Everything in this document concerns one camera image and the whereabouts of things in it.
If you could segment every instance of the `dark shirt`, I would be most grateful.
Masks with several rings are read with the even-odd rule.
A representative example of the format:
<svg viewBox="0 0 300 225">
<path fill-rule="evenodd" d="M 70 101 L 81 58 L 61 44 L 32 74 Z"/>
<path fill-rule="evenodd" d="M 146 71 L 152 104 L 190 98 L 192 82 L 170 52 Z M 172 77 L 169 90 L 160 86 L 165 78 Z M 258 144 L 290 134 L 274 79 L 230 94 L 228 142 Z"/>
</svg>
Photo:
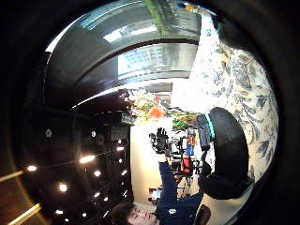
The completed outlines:
<svg viewBox="0 0 300 225">
<path fill-rule="evenodd" d="M 191 225 L 193 224 L 203 193 L 177 200 L 177 185 L 168 162 L 159 163 L 162 181 L 162 192 L 155 215 L 160 225 Z"/>
</svg>

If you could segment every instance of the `red object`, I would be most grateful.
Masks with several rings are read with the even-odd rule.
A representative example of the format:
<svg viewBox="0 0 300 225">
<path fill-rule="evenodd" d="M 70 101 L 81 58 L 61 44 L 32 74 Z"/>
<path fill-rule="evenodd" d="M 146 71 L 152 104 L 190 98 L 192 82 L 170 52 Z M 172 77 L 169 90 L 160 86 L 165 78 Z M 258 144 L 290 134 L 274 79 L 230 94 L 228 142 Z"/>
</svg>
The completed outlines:
<svg viewBox="0 0 300 225">
<path fill-rule="evenodd" d="M 151 119 L 158 120 L 158 119 L 162 118 L 165 114 L 166 113 L 159 107 L 152 107 L 149 112 L 149 117 Z"/>
</svg>

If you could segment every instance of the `flowers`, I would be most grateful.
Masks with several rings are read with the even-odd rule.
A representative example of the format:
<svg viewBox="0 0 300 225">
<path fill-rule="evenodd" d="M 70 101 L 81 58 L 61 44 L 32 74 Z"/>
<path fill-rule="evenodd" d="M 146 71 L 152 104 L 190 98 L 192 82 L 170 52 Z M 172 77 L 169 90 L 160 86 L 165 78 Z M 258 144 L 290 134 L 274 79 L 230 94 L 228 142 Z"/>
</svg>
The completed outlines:
<svg viewBox="0 0 300 225">
<path fill-rule="evenodd" d="M 129 102 L 132 115 L 137 116 L 136 125 L 156 122 L 166 115 L 167 109 L 161 105 L 160 98 L 144 89 L 128 91 L 124 101 Z"/>
</svg>

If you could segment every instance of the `floral wallpaper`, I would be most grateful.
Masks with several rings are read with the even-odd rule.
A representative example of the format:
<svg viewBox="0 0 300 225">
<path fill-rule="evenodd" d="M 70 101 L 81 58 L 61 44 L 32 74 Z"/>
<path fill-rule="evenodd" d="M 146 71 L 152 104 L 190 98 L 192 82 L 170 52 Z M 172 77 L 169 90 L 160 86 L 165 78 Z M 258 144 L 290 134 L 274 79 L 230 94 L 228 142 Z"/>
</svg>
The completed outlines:
<svg viewBox="0 0 300 225">
<path fill-rule="evenodd" d="M 247 138 L 249 168 L 258 181 L 269 166 L 278 137 L 278 107 L 263 67 L 249 53 L 223 44 L 210 16 L 202 15 L 202 35 L 189 79 L 175 82 L 172 107 L 209 113 L 231 112 Z"/>
</svg>

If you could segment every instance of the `man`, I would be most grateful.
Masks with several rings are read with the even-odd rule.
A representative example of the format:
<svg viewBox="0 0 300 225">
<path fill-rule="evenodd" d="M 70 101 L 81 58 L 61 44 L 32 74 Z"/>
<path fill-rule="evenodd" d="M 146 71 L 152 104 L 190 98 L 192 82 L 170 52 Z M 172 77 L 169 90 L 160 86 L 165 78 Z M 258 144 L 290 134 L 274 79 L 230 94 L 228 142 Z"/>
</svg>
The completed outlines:
<svg viewBox="0 0 300 225">
<path fill-rule="evenodd" d="M 115 225 L 191 225 L 203 198 L 199 193 L 177 200 L 177 185 L 165 157 L 168 136 L 159 128 L 157 135 L 150 134 L 151 144 L 157 153 L 162 192 L 154 214 L 138 209 L 134 204 L 123 202 L 112 210 Z"/>
</svg>

